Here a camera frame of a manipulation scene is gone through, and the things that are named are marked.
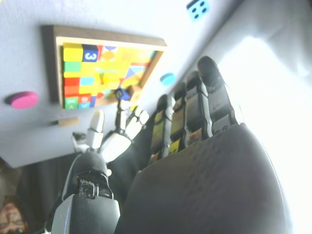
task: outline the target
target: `block puzzle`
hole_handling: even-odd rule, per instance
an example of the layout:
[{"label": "block puzzle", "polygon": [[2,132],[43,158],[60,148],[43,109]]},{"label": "block puzzle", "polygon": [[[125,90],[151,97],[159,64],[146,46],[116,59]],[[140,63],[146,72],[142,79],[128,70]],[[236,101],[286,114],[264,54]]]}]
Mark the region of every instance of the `block puzzle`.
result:
[{"label": "block puzzle", "polygon": [[95,107],[98,99],[137,101],[138,86],[155,51],[63,43],[63,90],[65,109]]},{"label": "block puzzle", "polygon": [[96,62],[98,60],[98,47],[96,45],[82,45],[84,62]]},{"label": "block puzzle", "polygon": [[187,11],[191,16],[192,21],[199,20],[203,15],[207,14],[210,10],[207,0],[194,0],[187,6]]},{"label": "block puzzle", "polygon": [[69,62],[81,62],[83,48],[81,44],[64,43],[63,44],[63,59]]}]

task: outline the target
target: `gray fabric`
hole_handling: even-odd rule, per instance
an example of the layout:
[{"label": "gray fabric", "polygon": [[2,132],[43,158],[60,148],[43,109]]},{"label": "gray fabric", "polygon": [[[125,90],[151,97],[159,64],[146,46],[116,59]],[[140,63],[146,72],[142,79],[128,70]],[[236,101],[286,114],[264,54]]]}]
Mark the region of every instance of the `gray fabric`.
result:
[{"label": "gray fabric", "polygon": [[245,125],[137,174],[116,234],[287,234],[273,166]]}]

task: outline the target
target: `pink disc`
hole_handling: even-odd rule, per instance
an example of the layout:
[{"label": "pink disc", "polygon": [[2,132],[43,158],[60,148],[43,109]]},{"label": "pink disc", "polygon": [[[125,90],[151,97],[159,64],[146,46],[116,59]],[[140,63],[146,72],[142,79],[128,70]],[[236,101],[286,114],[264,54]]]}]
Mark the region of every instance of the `pink disc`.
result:
[{"label": "pink disc", "polygon": [[11,98],[11,106],[15,109],[26,109],[36,105],[38,96],[34,92],[21,92]]}]

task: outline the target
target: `blue round object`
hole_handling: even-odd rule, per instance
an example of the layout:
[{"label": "blue round object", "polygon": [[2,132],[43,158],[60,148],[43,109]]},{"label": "blue round object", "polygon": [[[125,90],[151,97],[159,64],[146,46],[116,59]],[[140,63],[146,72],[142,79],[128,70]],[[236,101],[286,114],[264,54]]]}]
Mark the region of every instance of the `blue round object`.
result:
[{"label": "blue round object", "polygon": [[162,85],[164,86],[168,86],[171,85],[175,82],[176,80],[176,76],[173,73],[167,73],[164,74],[161,78],[160,78],[160,82],[162,83]]}]

